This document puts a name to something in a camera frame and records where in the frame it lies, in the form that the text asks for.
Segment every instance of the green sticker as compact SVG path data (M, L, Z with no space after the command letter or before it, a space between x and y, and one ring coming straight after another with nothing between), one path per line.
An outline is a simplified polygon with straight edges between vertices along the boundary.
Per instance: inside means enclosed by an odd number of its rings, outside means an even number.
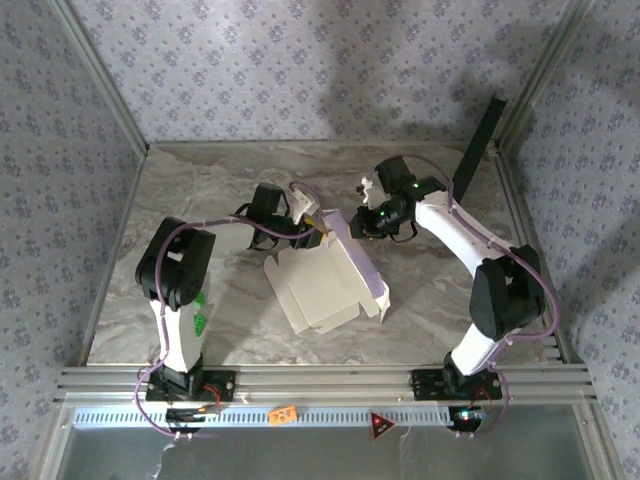
M196 297L196 299L193 301L193 304L196 307L196 309L199 309L199 308L202 308L202 306L204 305L204 302L205 302L204 292L200 292Z
M196 337L202 335L204 332L204 327L207 325L207 317L204 315L194 315L193 316L193 326L195 328Z

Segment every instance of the patterned wallpaper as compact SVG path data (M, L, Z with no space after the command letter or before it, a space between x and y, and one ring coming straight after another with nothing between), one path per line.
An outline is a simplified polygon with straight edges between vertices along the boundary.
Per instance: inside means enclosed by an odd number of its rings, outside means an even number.
M74 0L148 142L469 140L564 1Z
M597 2L517 159L628 478L640 479L640 6Z
M0 478L25 478L137 160L44 2L0 2Z

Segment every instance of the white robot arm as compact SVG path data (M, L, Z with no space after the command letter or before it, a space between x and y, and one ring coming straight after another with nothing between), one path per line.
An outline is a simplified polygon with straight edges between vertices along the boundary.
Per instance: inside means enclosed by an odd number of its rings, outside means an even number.
M476 269L485 260L498 259L502 254L479 242L455 219L448 208L447 195L447 192L443 191L433 192L416 203L415 221L438 237L462 261L471 276L475 277ZM458 214L485 237L507 250L513 247L510 243L493 235L459 205L456 205L456 208ZM472 323L460 344L451 352L451 358L462 375L473 375L484 368L487 360L503 341L504 339L495 341L486 337Z
M501 342L506 341L505 335L519 331L544 310L543 290L533 277L499 250L479 241L469 227L539 271L538 255L528 245L514 248L493 235L454 200L450 203L446 188L438 180L433 177L418 180L412 175L402 157L385 160L375 171L390 198L375 208L359 207L350 222L352 236L370 239L389 236L397 241L395 236L402 223L410 222L411 238L417 235L417 224L438 237L474 278L469 304L472 324L460 344L445 358L448 377L463 384L485 368ZM371 188L363 186L360 190Z
M277 212L283 199L286 211L280 215ZM293 248L317 246L322 232L299 221L302 214L313 208L312 200L302 192L294 191L292 212L280 187L260 183L251 203L236 211L237 220L203 223L197 225L198 228L173 217L163 220L135 273L136 282L149 299L156 317L160 356L164 359L154 373L160 383L185 398L193 398L200 389L206 316L200 315L194 307L205 282L211 255L246 249L268 250L280 239L287 239ZM161 291L158 291L156 267L161 255ZM160 296L166 305L164 315L161 314Z

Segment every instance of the purple cable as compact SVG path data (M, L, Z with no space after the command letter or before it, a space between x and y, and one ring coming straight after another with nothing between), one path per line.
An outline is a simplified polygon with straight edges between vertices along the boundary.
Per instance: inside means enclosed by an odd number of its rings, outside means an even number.
M376 170L375 168L373 170L371 170L369 173L367 173L364 178L366 178L367 180L371 180L371 178L376 174Z
M457 211L458 204L455 203L453 200L453 181L452 180L449 181L447 204L453 218L455 218L460 223L460 225L462 225L462 227L466 229L471 235L473 235L479 241L484 243L488 248L494 248L500 253L502 253L503 255L506 255L511 260L513 260L518 265L520 265L529 275L531 275L534 278L534 280L540 284L540 286L544 290L547 297L549 297L549 301L551 302L551 306L553 308L553 322L551 322L551 326L547 329L547 331L543 333L538 333L538 334L515 334L512 336L506 335L505 338L503 339L503 342L498 346L498 348L493 352L493 354L491 354L489 359L487 359L487 362L486 362L487 370L498 375L498 378L500 379L500 383L504 388L504 403L502 405L502 410L500 410L500 413L498 414L498 417L489 427L477 432L476 434L489 433L495 430L502 423L502 420L504 420L504 417L507 413L507 409L509 408L509 400L510 400L509 384L507 383L507 379L505 378L504 374L500 370L495 368L495 359L498 358L498 356L507 347L507 345L510 345L512 340L541 340L550 335L553 335L553 333L558 329L558 326L560 325L560 317L561 317L560 302L555 292L553 291L553 288L551 287L551 285L549 285L549 283L542 277L542 275L540 275L540 273L538 273L538 271L536 271L536 269L534 269L531 265L529 265L527 262L525 262L523 259L521 259L517 255L515 255L510 250L504 248L502 245L491 241L491 239L487 238L485 235L479 232L473 225L469 224L469 222L467 222L464 218L462 218L462 215L460 215Z
M310 228L309 230L307 230L306 232L297 234L297 235L286 235L283 233L279 233L276 232L274 230L271 230L270 228L267 227L263 227L262 225L259 225L255 222L252 222L251 220L248 220L246 218L223 218L221 220L210 220L207 222L194 222L194 223L185 223L183 225L180 225L178 228L176 228L175 230L173 230L169 236L166 238L166 240L164 241L164 243L162 244L162 246L160 247L160 251L158 252L158 260L156 261L156 267L155 267L155 284L156 284L156 291L157 292L161 292L161 272L162 272L162 260L165 256L165 254L167 253L167 250L169 248L169 245L171 244L171 242L173 241L173 239L178 236L178 234L180 232L182 232L183 230L186 230L188 228L207 228L207 227L215 227L218 225L228 225L230 223L243 223L245 225L249 225L253 228L256 228L258 230L261 230L269 235L272 235L274 237L278 237L281 238L283 240L297 240L299 238L304 238L308 235L311 235L311 233L315 230L315 227ZM160 425L158 425L157 423L155 423L151 417L147 414L147 412L144 411L144 409L142 408L142 404L140 403L140 399L138 398L138 392L140 391L140 387L142 386L142 384L148 380L149 376L155 372L156 370L158 370L159 368L162 367L162 365L164 365L165 360L167 359L167 357L169 356L169 332L167 330L167 323L165 320L165 310L166 310L166 302L164 301L164 297L162 295L158 295L158 301L160 302L160 326L162 329L162 338L164 339L164 345L165 345L165 352L164 355L162 355L162 357L154 364L152 365L150 368L148 368L142 375L140 375L140 378L138 378L138 381L136 382L136 386L133 389L133 401L136 404L136 407L138 408L138 411L140 412L140 414L144 417L144 419L149 423L149 425L151 425L151 427L153 427L154 430L162 433L163 435L167 435L170 437L175 437L174 433L171 433L167 430L165 430L164 428L162 428Z
M324 212L322 211L322 202L320 201L320 195L318 195L318 192L316 192L312 187L310 187L304 182L300 182L298 180L289 182L289 190L293 191L295 188L302 191L302 193L306 191L309 195L313 197L313 199L316 202L316 205L318 205L318 215L320 216L321 219L324 220Z

